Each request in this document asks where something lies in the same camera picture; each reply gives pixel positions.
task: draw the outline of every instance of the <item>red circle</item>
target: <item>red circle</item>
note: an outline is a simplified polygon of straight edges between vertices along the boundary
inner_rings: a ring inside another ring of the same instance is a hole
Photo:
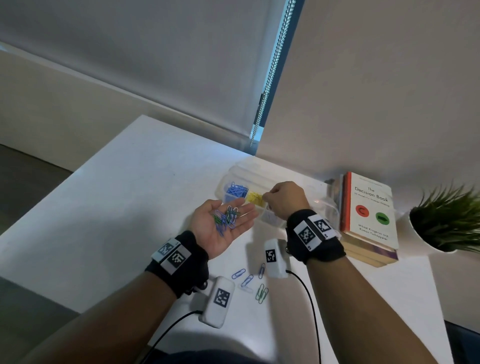
[[[355,207],[355,211],[357,212],[357,214],[363,216],[364,218],[367,218],[370,215],[368,209],[362,205],[357,205],[357,207]]]

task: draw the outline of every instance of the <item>gray floor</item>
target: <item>gray floor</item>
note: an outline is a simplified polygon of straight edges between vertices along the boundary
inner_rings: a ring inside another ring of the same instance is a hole
[[[0,145],[0,234],[71,175]],[[0,363],[16,363],[78,314],[0,278]]]

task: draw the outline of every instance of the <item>roller blind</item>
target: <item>roller blind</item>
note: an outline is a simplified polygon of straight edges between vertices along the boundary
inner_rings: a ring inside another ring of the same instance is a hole
[[[0,39],[248,136],[284,4],[5,0]]]

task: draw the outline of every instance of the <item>stack of books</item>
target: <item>stack of books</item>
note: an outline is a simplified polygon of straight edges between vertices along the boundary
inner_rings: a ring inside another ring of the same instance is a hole
[[[382,267],[398,260],[392,189],[353,172],[333,184],[340,207],[340,230],[348,256]]]

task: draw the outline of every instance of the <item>green circle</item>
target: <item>green circle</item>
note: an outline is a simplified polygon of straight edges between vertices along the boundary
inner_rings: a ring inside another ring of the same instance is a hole
[[[388,225],[390,223],[390,219],[383,212],[377,212],[375,214],[375,217],[377,218],[377,221],[380,222],[382,225]]]

